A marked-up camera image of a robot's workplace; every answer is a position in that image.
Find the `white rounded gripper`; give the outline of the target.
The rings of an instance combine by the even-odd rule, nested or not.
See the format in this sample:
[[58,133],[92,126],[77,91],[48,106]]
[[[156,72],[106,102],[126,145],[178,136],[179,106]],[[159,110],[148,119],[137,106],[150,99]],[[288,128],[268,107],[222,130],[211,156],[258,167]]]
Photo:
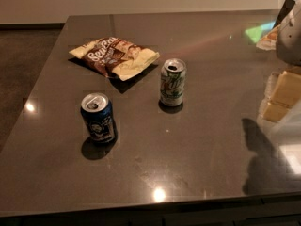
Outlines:
[[[301,66],[301,3],[296,0],[292,9],[274,27],[256,43],[256,47],[265,51],[275,50],[282,61]],[[259,115],[270,122],[281,121],[301,100],[301,73],[285,70],[271,73],[261,101]]]

